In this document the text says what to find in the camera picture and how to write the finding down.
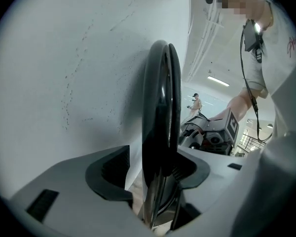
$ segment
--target black rectangular slot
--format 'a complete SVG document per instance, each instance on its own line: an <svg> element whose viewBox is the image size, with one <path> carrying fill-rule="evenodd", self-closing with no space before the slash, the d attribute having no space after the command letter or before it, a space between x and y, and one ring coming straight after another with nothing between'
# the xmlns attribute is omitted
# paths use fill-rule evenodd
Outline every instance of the black rectangular slot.
<svg viewBox="0 0 296 237"><path fill-rule="evenodd" d="M42 222L58 194L59 192L56 191L43 190L26 210L27 213L39 222Z"/></svg>
<svg viewBox="0 0 296 237"><path fill-rule="evenodd" d="M228 165L228 167L240 170L242 166L239 164L231 163Z"/></svg>

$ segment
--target white t-shirt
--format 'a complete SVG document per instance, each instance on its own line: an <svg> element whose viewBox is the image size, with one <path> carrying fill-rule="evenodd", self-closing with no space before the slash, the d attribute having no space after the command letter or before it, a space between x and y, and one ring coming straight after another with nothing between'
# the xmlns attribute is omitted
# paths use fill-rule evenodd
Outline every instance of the white t-shirt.
<svg viewBox="0 0 296 237"><path fill-rule="evenodd" d="M296 94L296 28L281 6L270 4L274 21L262 36L262 63L252 52L244 70L251 89L262 90L262 98L271 95L275 104L273 137L277 137L296 130L296 123L291 123L296 122L291 117L296 115L296 96L292 96Z"/></svg>

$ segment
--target white panel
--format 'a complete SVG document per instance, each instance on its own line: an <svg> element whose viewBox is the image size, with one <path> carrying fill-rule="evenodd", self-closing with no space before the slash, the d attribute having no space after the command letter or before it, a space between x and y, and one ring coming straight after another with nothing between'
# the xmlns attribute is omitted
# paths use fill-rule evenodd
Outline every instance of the white panel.
<svg viewBox="0 0 296 237"><path fill-rule="evenodd" d="M131 147L141 168L144 61L159 39L181 67L189 0L17 0L0 24L0 194L55 163Z"/></svg>

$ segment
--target fluorescent light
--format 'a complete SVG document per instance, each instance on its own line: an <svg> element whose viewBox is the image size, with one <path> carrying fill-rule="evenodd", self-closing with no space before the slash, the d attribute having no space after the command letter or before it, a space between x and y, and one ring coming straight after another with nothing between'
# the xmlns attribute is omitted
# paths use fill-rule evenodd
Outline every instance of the fluorescent light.
<svg viewBox="0 0 296 237"><path fill-rule="evenodd" d="M216 78L213 78L213 77L207 77L208 79L210 79L210 80L213 80L213 81L215 81L215 82L219 82L219 83L221 83L222 85L224 85L224 86L229 86L229 84L228 83L225 83L225 82L223 82L223 81L221 81L221 80L218 80L218 79L216 79Z"/></svg>
<svg viewBox="0 0 296 237"><path fill-rule="evenodd" d="M206 103L206 104L209 104L209 105L213 105L213 104L211 104L211 103L208 103L208 102L206 102L206 101L204 101L204 103Z"/></svg>
<svg viewBox="0 0 296 237"><path fill-rule="evenodd" d="M258 23L255 24L255 29L258 33L261 31L261 27L258 25Z"/></svg>

